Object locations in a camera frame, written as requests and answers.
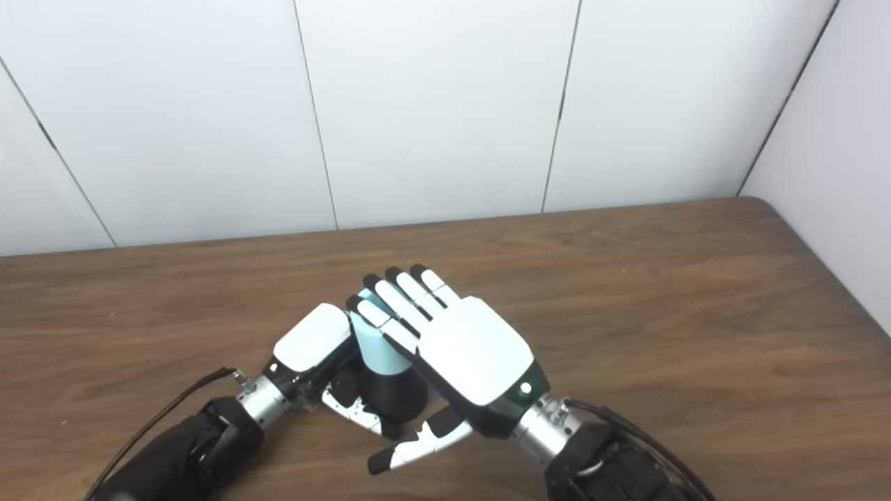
black cable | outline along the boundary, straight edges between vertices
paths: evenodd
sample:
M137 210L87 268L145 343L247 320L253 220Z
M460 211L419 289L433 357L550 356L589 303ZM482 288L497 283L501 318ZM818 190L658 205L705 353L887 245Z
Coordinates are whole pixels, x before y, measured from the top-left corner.
M84 496L84 501L90 501L91 499L93 499L93 496L95 496L96 491L99 490L99 487L101 487L102 483L105 482L105 479L108 478L109 473L111 473L111 470L114 469L114 467L127 454L127 452L129 452L130 449L133 448L133 446L136 444L136 442L139 439L141 439L143 437L143 435L145 435L145 433L151 429L152 426L157 424L158 421L160 421L161 419L164 419L164 416L170 414L170 411L172 411L176 406L178 406L183 400L188 398L189 395L192 395L197 389L199 389L202 386L205 386L211 382L214 382L217 379L224 378L227 375L232 374L237 370L238 369L232 369L229 367L220 367L216 371L214 371L214 372L202 377L198 381L196 381L192 386L190 386L185 391L180 393L178 397L174 398L169 404L167 404L166 407L161 409L161 412L157 413L154 417L152 417L152 419L149 420L149 422L147 422L142 428L140 428L139 431L136 432L136 435L134 435L132 438L130 438L130 440L128 440L127 443L124 444L124 447L120 448L118 453L116 455L114 455L114 457L112 457L111 461L109 462L109 465L106 466L104 470L102 470L102 473L100 473L99 476L96 478L96 481L93 482L93 486L90 487L90 490L88 490L86 492L86 496Z
M596 415L605 423L612 424L619 430L624 431L625 433L641 440L643 443L655 449L656 452L659 452L675 468L681 471L683 476L686 477L687 482L694 489L696 489L702 497L704 497L707 501L717 501L715 495L712 494L712 491L709 490L708 487L706 487L705 482L703 482L702 479L700 479L696 475L696 473L693 472L693 470L691 470L686 464L684 464L680 458L672 454L672 452L665 446L657 442L656 439L652 438L646 432L638 428L636 424L609 410L609 408L607 407L597 407L587 402L575 400L573 398L566 398L564 402L568 407L575 407L577 409L581 409L593 415Z

wooden table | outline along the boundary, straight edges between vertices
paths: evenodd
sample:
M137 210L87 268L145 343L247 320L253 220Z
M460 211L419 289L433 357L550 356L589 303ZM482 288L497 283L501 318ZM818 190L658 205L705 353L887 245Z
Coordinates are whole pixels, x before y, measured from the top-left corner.
M319 302L415 262L513 324L556 394L625 414L723 501L891 498L891 340L745 198L0 259L0 498L80 499L199 376L256 374ZM516 444L371 477L383 446L294 413L222 498L545 500Z

robotic arm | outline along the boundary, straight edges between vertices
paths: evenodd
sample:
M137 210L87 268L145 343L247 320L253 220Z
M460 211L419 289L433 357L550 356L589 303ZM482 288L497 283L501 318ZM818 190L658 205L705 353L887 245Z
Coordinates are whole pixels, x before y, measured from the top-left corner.
M627 420L605 408L553 398L529 346L483 300L460 298L421 265L410 273L392 267L385 275L364 279L377 300L353 296L347 307L379 328L450 406L416 436L369 458L372 474L476 431L518 441L544 467L553 501L714 499L683 463ZM599 421L583 423L571 407Z
M105 482L101 476L86 499L206 499L249 465L264 431L279 417L292 408L313 409L319 401L369 431L396 439L393 423L345 384L331 382L358 353L347 314L319 305L275 343L262 376L251 381L241 371L221 370L219 375L234 374L240 394L213 398L196 415L162 432Z

robot finger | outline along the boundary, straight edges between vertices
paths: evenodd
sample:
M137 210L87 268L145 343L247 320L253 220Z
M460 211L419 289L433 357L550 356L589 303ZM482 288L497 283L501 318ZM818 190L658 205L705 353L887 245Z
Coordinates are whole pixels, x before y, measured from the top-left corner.
M364 278L365 287L377 294L390 309L396 312L399 318L403 318L416 331L422 332L429 324L429 320L409 301L396 286L375 274Z
M443 305L437 300L436 296L431 294L423 285L397 267L389 267L384 273L391 283L402 289L402 292L408 296L408 299L414 301L414 304L424 315L433 318L443 311Z
M424 265L414 265L410 272L414 279L427 287L444 307L448 308L461 300L458 294L455 294L452 288L446 285L442 278L439 278L439 275Z
M322 392L322 403L366 430L391 440L399 439L399 427L381 417L362 397L343 382L333 382Z
M461 415L453 407L446 407L425 421L421 430L412 437L369 457L368 472L377 475L411 463L447 448L472 433L473 428Z
M384 338L392 344L401 355L413 360L418 348L418 333L408 330L405 325L388 315L369 300L360 296L352 296L347 300L347 308L355 311L365 322L380 329Z

white wall panel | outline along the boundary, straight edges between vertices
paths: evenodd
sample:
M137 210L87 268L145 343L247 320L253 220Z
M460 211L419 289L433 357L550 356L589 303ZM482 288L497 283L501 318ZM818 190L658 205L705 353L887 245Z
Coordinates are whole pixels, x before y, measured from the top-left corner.
M538 212L576 0L297 0L340 227Z
M742 193L891 333L891 3L842 2Z
M0 256L111 246L99 219L0 67Z
M545 210L733 196L832 0L584 0Z
M16 0L0 54L119 244L333 229L290 0Z

